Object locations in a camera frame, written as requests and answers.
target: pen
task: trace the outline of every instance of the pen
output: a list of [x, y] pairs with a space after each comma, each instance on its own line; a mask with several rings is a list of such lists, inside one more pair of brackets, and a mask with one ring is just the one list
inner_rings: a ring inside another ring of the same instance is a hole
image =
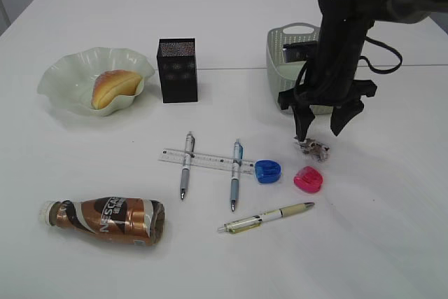
[[235, 211], [239, 193], [239, 169], [243, 159], [243, 146], [236, 140], [233, 146], [232, 180], [230, 182], [230, 208]]
[[268, 222], [272, 220], [277, 220], [278, 218], [303, 213], [304, 211], [311, 209], [313, 206], [314, 202], [306, 202], [268, 211], [260, 215], [255, 215], [242, 220], [226, 223], [224, 226], [218, 229], [218, 232], [230, 232], [231, 234], [236, 234], [241, 231], [259, 227], [262, 222]]
[[195, 148], [195, 138], [191, 131], [187, 134], [185, 141], [185, 153], [183, 154], [182, 176], [181, 176], [181, 200], [185, 197], [188, 189], [188, 179], [190, 178], [191, 153]]

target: wavy bowl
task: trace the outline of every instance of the wavy bowl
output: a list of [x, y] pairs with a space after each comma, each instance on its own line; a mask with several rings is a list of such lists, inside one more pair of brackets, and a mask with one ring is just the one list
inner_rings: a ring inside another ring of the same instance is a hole
[[[136, 71], [143, 77], [135, 95], [117, 96], [105, 108], [94, 109], [91, 101], [95, 79], [105, 71], [118, 69]], [[147, 58], [138, 52], [126, 48], [96, 47], [59, 59], [43, 74], [37, 93], [47, 96], [59, 109], [81, 115], [107, 116], [131, 105], [143, 91], [146, 79], [154, 72]]]

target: bread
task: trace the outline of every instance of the bread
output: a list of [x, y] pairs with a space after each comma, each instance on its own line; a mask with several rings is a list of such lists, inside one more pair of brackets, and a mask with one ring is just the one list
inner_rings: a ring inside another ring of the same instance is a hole
[[135, 71], [105, 71], [97, 77], [93, 87], [92, 105], [99, 110], [105, 108], [118, 95], [135, 95], [142, 77]]

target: ruler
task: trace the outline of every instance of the ruler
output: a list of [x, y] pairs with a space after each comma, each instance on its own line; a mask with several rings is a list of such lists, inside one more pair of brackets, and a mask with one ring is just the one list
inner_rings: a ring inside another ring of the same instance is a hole
[[[221, 169], [223, 171], [232, 171], [233, 158], [218, 157], [216, 155], [201, 154], [192, 152], [191, 165], [205, 168]], [[160, 161], [173, 162], [176, 164], [183, 163], [183, 156], [185, 151], [173, 150], [171, 148], [164, 148], [159, 156]], [[241, 173], [254, 174], [255, 161], [242, 160]]]

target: plastic bottle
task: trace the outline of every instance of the plastic bottle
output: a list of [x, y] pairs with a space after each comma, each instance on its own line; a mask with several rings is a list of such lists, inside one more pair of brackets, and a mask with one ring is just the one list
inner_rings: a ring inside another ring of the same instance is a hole
[[158, 201], [125, 197], [48, 201], [40, 218], [47, 225], [73, 228], [98, 239], [150, 246], [162, 236], [165, 208]]

